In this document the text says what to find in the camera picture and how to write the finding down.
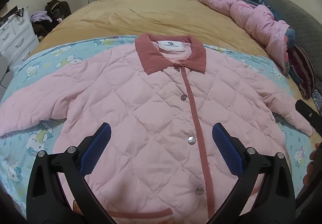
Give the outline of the person's right hand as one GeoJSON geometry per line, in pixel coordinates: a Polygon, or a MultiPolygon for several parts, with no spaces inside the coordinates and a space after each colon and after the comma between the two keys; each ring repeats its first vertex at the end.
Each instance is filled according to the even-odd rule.
{"type": "Polygon", "coordinates": [[[316,153],[317,149],[320,147],[321,147],[321,143],[316,143],[315,150],[313,150],[310,154],[310,163],[307,165],[307,173],[303,178],[304,186],[307,186],[310,182],[310,176],[312,175],[312,172],[313,172],[313,162],[315,159],[315,153],[316,153]]]}

